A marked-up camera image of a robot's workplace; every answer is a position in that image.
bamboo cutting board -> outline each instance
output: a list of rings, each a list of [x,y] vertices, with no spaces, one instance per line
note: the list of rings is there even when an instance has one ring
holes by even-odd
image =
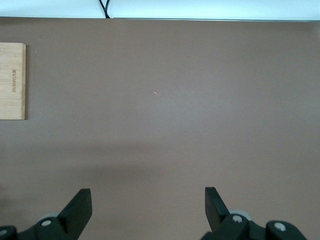
[[[0,42],[0,120],[25,119],[26,45]]]

